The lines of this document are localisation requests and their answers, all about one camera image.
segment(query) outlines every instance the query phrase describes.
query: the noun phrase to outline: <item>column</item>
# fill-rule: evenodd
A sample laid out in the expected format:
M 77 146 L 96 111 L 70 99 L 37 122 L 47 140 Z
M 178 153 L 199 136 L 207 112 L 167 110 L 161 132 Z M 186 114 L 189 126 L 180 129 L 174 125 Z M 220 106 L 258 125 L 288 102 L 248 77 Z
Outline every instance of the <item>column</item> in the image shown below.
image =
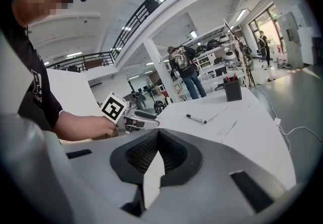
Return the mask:
M 161 81 L 163 82 L 163 85 L 168 93 L 168 96 L 173 100 L 174 103 L 179 102 L 180 99 L 175 89 L 175 86 L 173 84 L 173 81 L 171 79 L 171 76 L 167 71 L 165 63 L 163 62 L 163 58 L 160 55 L 156 45 L 154 44 L 152 39 L 145 40 L 143 44 L 146 47 L 146 50 L 153 62 L 153 65 L 155 66 L 160 76 Z

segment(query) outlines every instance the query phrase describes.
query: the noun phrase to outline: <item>blue jeans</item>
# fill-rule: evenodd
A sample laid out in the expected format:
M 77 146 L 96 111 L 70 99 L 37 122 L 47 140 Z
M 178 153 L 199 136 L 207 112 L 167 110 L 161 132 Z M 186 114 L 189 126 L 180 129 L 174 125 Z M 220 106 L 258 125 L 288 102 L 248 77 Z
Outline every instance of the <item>blue jeans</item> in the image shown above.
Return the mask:
M 198 99 L 198 95 L 195 91 L 194 84 L 195 84 L 198 92 L 200 93 L 201 97 L 206 96 L 205 90 L 202 87 L 202 84 L 200 83 L 199 79 L 197 78 L 197 74 L 195 71 L 192 73 L 192 75 L 187 76 L 187 77 L 182 77 L 182 79 L 183 79 L 188 91 L 190 92 L 192 99 Z

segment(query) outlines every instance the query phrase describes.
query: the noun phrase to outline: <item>person in black clothing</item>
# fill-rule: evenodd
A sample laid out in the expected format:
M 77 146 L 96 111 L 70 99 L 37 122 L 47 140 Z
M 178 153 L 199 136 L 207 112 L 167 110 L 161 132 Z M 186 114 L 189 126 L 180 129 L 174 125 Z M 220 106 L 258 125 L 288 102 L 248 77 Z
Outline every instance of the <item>person in black clothing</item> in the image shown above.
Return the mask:
M 263 31 L 260 31 L 260 38 L 259 38 L 259 42 L 261 42 L 263 44 L 263 46 L 266 49 L 266 60 L 267 60 L 267 67 L 269 67 L 270 64 L 270 60 L 271 60 L 271 53 L 270 53 L 270 49 L 268 46 L 268 39 L 267 37 L 264 35 Z
M 197 99 L 198 95 L 195 91 L 194 85 L 197 87 L 201 97 L 205 97 L 206 93 L 195 71 L 195 66 L 192 59 L 195 55 L 195 50 L 186 46 L 168 48 L 169 61 L 172 69 L 178 71 L 190 92 L 192 99 Z
M 50 91 L 46 67 L 26 35 L 26 26 L 66 8 L 71 0 L 2 0 L 1 29 L 15 53 L 33 76 L 18 114 L 54 131 L 60 139 L 79 141 L 112 135 L 115 125 L 105 117 L 79 117 L 63 111 Z

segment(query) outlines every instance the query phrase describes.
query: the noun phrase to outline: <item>box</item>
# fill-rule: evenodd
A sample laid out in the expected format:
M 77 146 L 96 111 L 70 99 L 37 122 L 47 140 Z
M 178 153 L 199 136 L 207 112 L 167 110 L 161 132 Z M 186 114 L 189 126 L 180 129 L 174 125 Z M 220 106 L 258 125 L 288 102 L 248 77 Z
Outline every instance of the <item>box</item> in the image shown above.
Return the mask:
M 224 89 L 226 91 L 227 95 L 227 101 L 235 101 L 235 100 L 241 100 L 241 88 L 240 88 L 240 81 L 236 77 L 235 81 L 232 82 L 233 77 L 229 78 L 231 82 L 229 82 L 226 78 L 223 79 L 223 85 Z

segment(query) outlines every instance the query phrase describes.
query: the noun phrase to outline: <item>man in blue jeans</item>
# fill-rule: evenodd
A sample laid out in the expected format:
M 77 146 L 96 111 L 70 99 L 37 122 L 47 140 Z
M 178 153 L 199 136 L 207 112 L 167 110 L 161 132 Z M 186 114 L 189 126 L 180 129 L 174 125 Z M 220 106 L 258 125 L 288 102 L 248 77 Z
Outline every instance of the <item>man in blue jeans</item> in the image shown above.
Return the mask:
M 194 85 L 197 87 L 201 97 L 205 97 L 206 93 L 197 78 L 195 66 L 192 62 L 195 50 L 186 46 L 179 46 L 176 48 L 170 46 L 168 47 L 168 53 L 170 54 L 169 60 L 172 69 L 180 73 L 192 99 L 198 99 Z

